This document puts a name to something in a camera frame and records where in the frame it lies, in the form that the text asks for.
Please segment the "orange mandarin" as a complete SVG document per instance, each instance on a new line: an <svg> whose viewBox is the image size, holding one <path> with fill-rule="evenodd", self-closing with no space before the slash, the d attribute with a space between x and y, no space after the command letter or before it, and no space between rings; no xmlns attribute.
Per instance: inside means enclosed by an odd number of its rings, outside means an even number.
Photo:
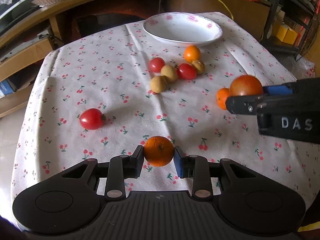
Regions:
<svg viewBox="0 0 320 240"><path fill-rule="evenodd" d="M144 145L144 158L152 166L162 167L171 162L174 156L174 146L165 137L154 136Z"/></svg>

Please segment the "red cherry tomato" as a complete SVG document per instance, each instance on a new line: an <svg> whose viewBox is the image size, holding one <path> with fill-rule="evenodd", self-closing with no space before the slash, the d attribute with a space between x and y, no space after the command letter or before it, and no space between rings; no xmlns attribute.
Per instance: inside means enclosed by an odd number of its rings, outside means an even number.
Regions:
<svg viewBox="0 0 320 240"><path fill-rule="evenodd" d="M178 66L177 74L180 78L186 80L193 80L197 76L195 68L187 63L182 63Z"/></svg>
<svg viewBox="0 0 320 240"><path fill-rule="evenodd" d="M165 61L161 57L155 57L149 61L148 68L151 72L159 73L165 65Z"/></svg>
<svg viewBox="0 0 320 240"><path fill-rule="evenodd" d="M79 118L80 125L87 130L96 130L104 126L105 115L96 108L85 110Z"/></svg>

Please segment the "cherry print tablecloth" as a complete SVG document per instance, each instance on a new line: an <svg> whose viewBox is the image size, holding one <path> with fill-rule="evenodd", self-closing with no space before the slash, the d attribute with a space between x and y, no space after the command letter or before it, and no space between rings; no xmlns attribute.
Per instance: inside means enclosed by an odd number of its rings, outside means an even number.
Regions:
<svg viewBox="0 0 320 240"><path fill-rule="evenodd" d="M254 116L231 115L215 100L220 88L243 74L263 85L291 82L294 76L229 17L218 12L206 17L223 30L220 40L201 48L206 70L161 94L150 90L148 62L159 56L181 64L183 48L156 41L142 22L89 35L48 54L25 112L12 195L87 158L106 162L131 155L160 135L186 154L214 163L233 159L297 191L310 205L319 192L319 146L263 137ZM103 127L80 125L80 115L90 108L105 115Z"/></svg>

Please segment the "tan longan front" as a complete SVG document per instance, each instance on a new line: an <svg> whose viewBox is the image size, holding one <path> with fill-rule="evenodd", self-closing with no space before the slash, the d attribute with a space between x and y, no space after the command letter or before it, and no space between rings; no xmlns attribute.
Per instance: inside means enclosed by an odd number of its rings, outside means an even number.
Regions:
<svg viewBox="0 0 320 240"><path fill-rule="evenodd" d="M162 93L167 88L167 81L163 76L155 76L150 81L150 89L154 93Z"/></svg>

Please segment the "black metal rack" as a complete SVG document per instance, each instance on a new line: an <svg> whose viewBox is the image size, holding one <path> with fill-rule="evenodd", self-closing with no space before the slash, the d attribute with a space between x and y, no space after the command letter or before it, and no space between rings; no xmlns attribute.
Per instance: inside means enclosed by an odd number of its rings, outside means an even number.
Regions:
<svg viewBox="0 0 320 240"><path fill-rule="evenodd" d="M270 3L270 9L260 38L261 44L271 53L304 56L315 42L319 30L319 14L316 12L315 4L303 0L267 1ZM290 23L295 23L297 27L303 28L297 42L287 44L276 37L267 37L277 9L285 12L285 17L289 19Z"/></svg>

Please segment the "small mandarin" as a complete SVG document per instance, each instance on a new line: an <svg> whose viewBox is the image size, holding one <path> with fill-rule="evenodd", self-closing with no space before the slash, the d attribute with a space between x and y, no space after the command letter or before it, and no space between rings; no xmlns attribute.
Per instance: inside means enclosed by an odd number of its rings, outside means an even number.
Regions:
<svg viewBox="0 0 320 240"><path fill-rule="evenodd" d="M229 97L229 89L228 88L221 88L216 93L216 103L217 105L223 109L226 110L226 100Z"/></svg>

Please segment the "tan longan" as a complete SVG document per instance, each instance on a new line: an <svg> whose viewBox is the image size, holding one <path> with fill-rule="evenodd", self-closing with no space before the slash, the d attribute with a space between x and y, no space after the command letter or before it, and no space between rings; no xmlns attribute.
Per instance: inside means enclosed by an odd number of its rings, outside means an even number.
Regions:
<svg viewBox="0 0 320 240"><path fill-rule="evenodd" d="M154 93L162 93L167 88L167 81L163 76L155 76L150 81L150 89Z"/></svg>
<svg viewBox="0 0 320 240"><path fill-rule="evenodd" d="M177 80L178 75L176 69L171 65L164 65L160 71L161 76L163 76L168 83L173 83Z"/></svg>
<svg viewBox="0 0 320 240"><path fill-rule="evenodd" d="M204 63L201 60L194 60L191 65L195 68L197 75L203 74L206 70Z"/></svg>

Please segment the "yellow box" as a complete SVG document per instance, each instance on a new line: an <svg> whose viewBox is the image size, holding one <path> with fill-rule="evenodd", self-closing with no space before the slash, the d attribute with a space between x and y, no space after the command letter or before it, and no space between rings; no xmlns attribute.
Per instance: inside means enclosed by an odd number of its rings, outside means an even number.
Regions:
<svg viewBox="0 0 320 240"><path fill-rule="evenodd" d="M279 30L276 34L277 39L290 45L293 45L295 43L297 36L298 33L284 23L280 25Z"/></svg>

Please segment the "large red tomato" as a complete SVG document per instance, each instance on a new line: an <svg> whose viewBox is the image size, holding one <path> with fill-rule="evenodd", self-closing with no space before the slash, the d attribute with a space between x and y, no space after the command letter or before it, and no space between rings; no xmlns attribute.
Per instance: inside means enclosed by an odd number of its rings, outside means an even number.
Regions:
<svg viewBox="0 0 320 240"><path fill-rule="evenodd" d="M254 76L242 75L233 80L229 88L230 96L263 94L261 82Z"/></svg>

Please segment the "white floral plate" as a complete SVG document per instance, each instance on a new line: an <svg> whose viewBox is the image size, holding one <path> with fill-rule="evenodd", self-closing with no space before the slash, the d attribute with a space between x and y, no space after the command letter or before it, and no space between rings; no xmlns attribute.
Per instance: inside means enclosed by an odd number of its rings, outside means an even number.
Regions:
<svg viewBox="0 0 320 240"><path fill-rule="evenodd" d="M169 12L151 16L143 29L155 40L170 46L202 47L219 40L223 31L213 20L187 12Z"/></svg>

